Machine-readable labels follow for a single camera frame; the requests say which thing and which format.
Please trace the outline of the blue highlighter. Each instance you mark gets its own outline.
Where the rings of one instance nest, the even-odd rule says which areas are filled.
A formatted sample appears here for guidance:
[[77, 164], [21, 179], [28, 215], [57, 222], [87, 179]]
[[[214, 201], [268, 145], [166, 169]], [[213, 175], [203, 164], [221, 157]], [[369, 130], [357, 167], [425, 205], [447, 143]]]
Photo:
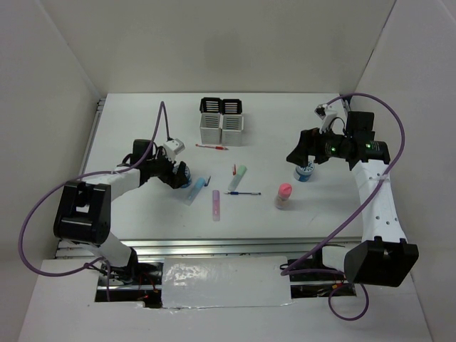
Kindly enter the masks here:
[[189, 194], [185, 198], [186, 205], [190, 206], [194, 202], [195, 198], [198, 196], [201, 189], [206, 186], [206, 183], [207, 183], [207, 181], [203, 177], [200, 177], [197, 179], [197, 181], [193, 185], [192, 189], [190, 190]]

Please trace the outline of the blue glue jar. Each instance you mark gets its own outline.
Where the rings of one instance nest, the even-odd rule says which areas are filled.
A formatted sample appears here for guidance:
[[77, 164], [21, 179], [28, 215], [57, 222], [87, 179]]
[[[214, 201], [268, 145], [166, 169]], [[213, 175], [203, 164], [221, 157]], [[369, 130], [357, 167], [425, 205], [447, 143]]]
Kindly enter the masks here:
[[296, 166], [294, 169], [294, 178], [299, 182], [307, 182], [312, 176], [314, 170], [315, 165], [312, 161], [309, 161], [305, 167]]

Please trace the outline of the pink capped bottle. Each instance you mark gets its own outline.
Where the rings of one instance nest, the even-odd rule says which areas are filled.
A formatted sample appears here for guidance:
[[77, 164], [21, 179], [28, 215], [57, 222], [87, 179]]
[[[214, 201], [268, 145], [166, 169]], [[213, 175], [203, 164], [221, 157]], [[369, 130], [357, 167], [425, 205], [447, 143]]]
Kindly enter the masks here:
[[289, 183], [282, 183], [279, 186], [277, 195], [274, 199], [274, 205], [277, 209], [284, 209], [289, 203], [289, 198], [292, 193], [292, 185]]

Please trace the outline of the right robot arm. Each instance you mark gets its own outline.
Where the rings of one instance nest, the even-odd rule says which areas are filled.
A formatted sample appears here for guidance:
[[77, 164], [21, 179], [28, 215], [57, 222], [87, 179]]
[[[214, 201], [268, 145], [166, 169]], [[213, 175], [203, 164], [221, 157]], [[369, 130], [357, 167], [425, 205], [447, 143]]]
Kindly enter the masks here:
[[318, 108], [316, 114], [321, 127], [301, 131], [287, 161], [302, 167], [309, 157], [316, 164], [332, 157], [345, 160], [361, 201], [351, 218], [362, 217], [363, 235], [352, 249], [329, 243], [313, 248], [309, 255], [318, 257], [311, 262], [312, 274], [327, 279], [338, 271], [354, 284], [398, 287], [418, 260], [419, 251], [407, 241], [398, 220], [389, 177], [392, 162], [387, 144], [375, 139], [374, 114], [350, 112], [341, 134], [332, 129], [335, 111]]

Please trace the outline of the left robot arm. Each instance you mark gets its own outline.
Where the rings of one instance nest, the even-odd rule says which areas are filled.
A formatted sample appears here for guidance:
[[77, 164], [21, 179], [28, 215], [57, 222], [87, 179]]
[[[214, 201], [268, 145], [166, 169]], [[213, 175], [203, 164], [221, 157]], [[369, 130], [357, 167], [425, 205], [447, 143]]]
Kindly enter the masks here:
[[161, 146], [138, 139], [133, 142], [133, 151], [112, 172], [67, 182], [54, 221], [54, 235], [103, 257], [124, 284], [135, 283], [140, 278], [138, 256], [110, 231], [111, 202], [153, 177], [172, 189], [186, 185], [187, 165], [175, 161], [184, 149], [178, 139], [169, 139]]

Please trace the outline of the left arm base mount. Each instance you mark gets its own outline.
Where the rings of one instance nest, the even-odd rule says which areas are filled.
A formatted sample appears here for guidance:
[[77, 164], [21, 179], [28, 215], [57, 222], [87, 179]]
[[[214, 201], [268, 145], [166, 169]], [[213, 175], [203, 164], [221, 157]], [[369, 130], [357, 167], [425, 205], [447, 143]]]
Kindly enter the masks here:
[[139, 273], [133, 277], [121, 275], [108, 268], [90, 266], [88, 269], [98, 272], [98, 283], [95, 292], [95, 302], [140, 302], [146, 308], [159, 309], [162, 307], [162, 262], [139, 263]]

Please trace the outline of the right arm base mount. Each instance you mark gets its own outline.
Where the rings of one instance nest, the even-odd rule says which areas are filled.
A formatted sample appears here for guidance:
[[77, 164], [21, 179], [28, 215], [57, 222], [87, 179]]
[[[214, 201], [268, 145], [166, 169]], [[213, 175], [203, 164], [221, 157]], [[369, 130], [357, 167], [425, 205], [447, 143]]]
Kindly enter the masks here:
[[[295, 262], [296, 259], [289, 259], [287, 263], [280, 265], [280, 270]], [[294, 270], [302, 269], [329, 269], [325, 267], [320, 261], [307, 259], [301, 266]], [[343, 275], [328, 274], [328, 273], [305, 273], [305, 274], [292, 274], [289, 276], [291, 298], [292, 299], [305, 299], [305, 298], [318, 298], [328, 297], [329, 294], [336, 288], [347, 284]], [[338, 290], [335, 296], [355, 296], [356, 290], [354, 286], [346, 286]]]

